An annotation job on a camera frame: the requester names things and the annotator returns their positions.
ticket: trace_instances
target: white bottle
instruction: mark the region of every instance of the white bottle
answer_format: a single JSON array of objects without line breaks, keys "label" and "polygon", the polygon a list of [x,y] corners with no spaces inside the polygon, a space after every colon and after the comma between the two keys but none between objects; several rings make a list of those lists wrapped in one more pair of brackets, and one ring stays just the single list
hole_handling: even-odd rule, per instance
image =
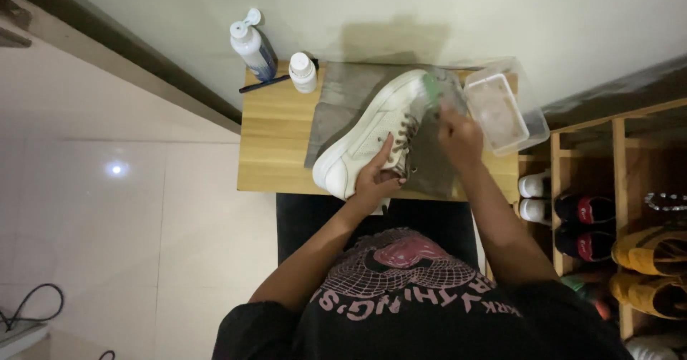
[{"label": "white bottle", "polygon": [[232,47],[243,58],[255,78],[265,82],[274,78],[277,74],[277,66],[262,42],[260,33],[253,27],[260,22],[261,18],[262,15],[258,9],[250,9],[245,20],[232,23],[231,41]]},{"label": "white bottle", "polygon": [[288,74],[296,90],[301,93],[310,93],[317,87],[317,71],[315,64],[304,53],[296,53],[291,56],[288,64]]}]

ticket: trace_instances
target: gray cloth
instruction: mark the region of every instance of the gray cloth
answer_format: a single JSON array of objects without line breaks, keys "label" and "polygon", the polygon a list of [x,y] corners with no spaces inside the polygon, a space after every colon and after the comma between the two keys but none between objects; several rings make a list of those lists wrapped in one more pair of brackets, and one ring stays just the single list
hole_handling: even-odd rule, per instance
[{"label": "gray cloth", "polygon": [[[467,104],[453,71],[429,65],[376,65],[329,62],[320,101],[315,106],[305,168],[312,168],[317,157],[344,136],[358,122],[374,96],[394,78],[409,70],[422,68],[433,73],[444,98],[461,113]],[[452,194],[453,171],[437,142],[438,107],[425,112],[420,129],[412,139],[409,153],[410,174],[403,189],[448,198]]]}]

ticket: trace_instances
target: white floor tile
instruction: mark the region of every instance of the white floor tile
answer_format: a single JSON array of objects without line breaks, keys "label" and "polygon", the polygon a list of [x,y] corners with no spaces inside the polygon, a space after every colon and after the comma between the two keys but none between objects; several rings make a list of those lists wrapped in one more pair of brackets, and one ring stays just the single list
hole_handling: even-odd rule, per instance
[{"label": "white floor tile", "polygon": [[[34,285],[4,285],[11,294],[14,310]],[[47,345],[50,359],[97,359],[115,350],[117,359],[151,359],[155,350],[154,286],[128,287],[119,284],[79,288],[63,286],[64,309],[49,322]],[[52,289],[40,289],[23,309],[26,317],[42,318],[54,313],[59,296]],[[22,353],[21,359],[41,357],[45,348]]]},{"label": "white floor tile", "polygon": [[252,288],[159,288],[155,358],[209,359],[219,323]]},{"label": "white floor tile", "polygon": [[156,285],[165,160],[162,143],[29,141],[13,283]]},{"label": "white floor tile", "polygon": [[0,284],[12,279],[23,157],[24,140],[0,139]]},{"label": "white floor tile", "polygon": [[170,145],[160,286],[257,287],[277,266],[275,194],[236,191],[238,145]]}]

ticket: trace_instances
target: hand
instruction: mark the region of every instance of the hand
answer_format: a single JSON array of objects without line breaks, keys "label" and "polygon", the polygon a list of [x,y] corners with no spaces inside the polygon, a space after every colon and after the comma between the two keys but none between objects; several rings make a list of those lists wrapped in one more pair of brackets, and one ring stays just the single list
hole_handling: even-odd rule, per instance
[{"label": "hand", "polygon": [[439,109],[439,144],[459,174],[482,164],[482,129],[443,101]]},{"label": "hand", "polygon": [[400,179],[397,173],[389,170],[382,171],[393,145],[394,137],[390,133],[379,153],[358,174],[355,181],[355,195],[348,198],[347,204],[355,207],[360,215],[367,216],[373,213],[383,198],[388,198],[392,192],[398,191],[405,183],[405,179]]}]

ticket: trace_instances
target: white shoe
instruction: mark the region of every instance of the white shoe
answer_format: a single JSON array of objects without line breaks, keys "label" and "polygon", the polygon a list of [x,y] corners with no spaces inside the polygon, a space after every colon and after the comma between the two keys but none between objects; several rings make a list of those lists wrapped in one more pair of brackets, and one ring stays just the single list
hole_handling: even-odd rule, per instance
[{"label": "white shoe", "polygon": [[529,222],[551,225],[551,200],[523,199],[520,202],[520,218]]},{"label": "white shoe", "polygon": [[551,170],[521,177],[517,181],[517,188],[523,198],[550,198]]},{"label": "white shoe", "polygon": [[313,180],[331,195],[346,200],[355,194],[358,173],[379,153],[388,134],[394,146],[384,170],[407,176],[408,143],[422,121],[423,100],[413,104],[424,91],[424,70],[399,75],[382,88],[358,120],[358,123],[316,160]]}]

